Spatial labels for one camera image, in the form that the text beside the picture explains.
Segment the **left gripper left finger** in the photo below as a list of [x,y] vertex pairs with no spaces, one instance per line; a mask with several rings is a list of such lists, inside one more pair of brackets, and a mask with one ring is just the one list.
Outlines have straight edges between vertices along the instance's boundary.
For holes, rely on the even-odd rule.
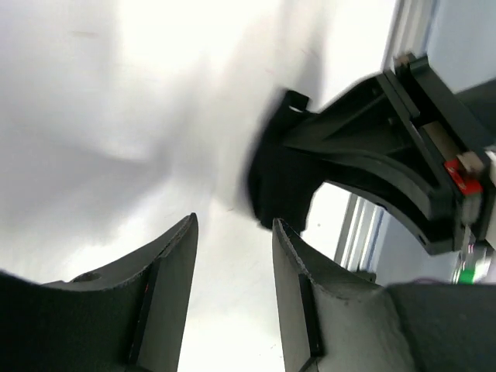
[[3,371],[175,371],[198,220],[72,281],[1,275]]

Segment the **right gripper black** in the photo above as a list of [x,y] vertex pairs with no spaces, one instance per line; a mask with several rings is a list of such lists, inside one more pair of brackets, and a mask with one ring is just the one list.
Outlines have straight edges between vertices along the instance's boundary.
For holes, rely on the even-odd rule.
[[308,157],[325,181],[384,207],[439,255],[460,241],[460,193],[445,162],[473,152],[486,164],[494,137],[427,57],[407,54],[296,125],[282,143],[317,153]]

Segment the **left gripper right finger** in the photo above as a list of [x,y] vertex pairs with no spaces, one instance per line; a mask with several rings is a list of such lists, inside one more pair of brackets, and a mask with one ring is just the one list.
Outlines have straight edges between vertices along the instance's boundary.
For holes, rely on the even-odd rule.
[[493,371],[495,288],[382,287],[309,246],[283,220],[272,252],[288,371]]

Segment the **black sock white stripes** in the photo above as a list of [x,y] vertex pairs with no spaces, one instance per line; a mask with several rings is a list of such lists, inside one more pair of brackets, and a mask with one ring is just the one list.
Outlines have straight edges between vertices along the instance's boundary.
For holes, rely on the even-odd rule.
[[315,191],[323,183],[318,164],[283,145],[283,137],[312,116],[309,97],[284,89],[267,110],[246,176],[246,188],[255,219],[271,230],[283,219],[294,231],[306,228]]

